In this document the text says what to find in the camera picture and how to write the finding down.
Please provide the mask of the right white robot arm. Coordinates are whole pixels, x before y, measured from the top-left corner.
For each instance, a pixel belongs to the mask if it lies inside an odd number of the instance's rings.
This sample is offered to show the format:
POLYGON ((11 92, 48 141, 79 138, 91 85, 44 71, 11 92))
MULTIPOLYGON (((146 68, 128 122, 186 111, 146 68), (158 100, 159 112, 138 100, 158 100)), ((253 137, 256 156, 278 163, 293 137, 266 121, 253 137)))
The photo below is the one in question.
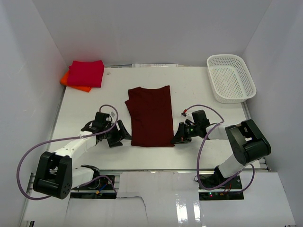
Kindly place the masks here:
POLYGON ((193 121, 187 119, 179 123, 171 143, 189 143, 193 137, 201 137, 202 144, 205 144, 206 140, 227 140, 232 149, 232 155, 215 167, 211 176, 197 177, 196 181, 202 189, 210 191, 226 188, 231 179, 246 166, 271 154, 268 140, 252 119, 237 125, 224 126, 222 123, 211 124, 204 110, 193 112, 192 117, 193 121))

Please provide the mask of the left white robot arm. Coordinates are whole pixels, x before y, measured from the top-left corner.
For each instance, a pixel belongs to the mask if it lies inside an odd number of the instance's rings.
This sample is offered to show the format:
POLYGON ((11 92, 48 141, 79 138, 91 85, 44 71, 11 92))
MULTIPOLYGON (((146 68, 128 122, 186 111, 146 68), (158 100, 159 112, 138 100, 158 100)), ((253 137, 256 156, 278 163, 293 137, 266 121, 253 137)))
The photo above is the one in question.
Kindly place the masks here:
POLYGON ((47 196, 65 199, 71 189, 99 186, 99 169, 91 165, 75 167, 75 161, 100 141, 109 147, 122 146, 122 140, 131 140, 121 120, 113 121, 108 113, 97 112, 95 119, 86 123, 78 138, 55 152, 44 152, 39 159, 33 189, 47 196))

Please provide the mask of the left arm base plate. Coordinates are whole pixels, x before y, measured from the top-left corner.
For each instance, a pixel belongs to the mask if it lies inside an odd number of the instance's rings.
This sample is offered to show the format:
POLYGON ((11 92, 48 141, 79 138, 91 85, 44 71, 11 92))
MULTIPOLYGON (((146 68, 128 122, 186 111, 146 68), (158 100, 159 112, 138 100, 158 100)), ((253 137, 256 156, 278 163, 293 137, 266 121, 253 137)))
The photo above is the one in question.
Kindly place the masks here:
POLYGON ((115 199, 116 193, 112 188, 112 185, 115 187, 116 191, 118 186, 115 186, 115 176, 107 175, 107 177, 112 181, 101 177, 90 185, 74 188, 71 191, 71 199, 115 199))

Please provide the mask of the dark red t-shirt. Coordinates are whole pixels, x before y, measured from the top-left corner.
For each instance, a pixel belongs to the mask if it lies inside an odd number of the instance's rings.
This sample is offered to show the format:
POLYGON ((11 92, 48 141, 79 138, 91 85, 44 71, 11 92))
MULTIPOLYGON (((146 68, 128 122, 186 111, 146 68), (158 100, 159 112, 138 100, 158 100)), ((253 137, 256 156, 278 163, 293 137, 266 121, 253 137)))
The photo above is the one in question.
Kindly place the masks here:
POLYGON ((170 86, 128 90, 125 101, 131 116, 132 146, 173 147, 174 137, 170 86))

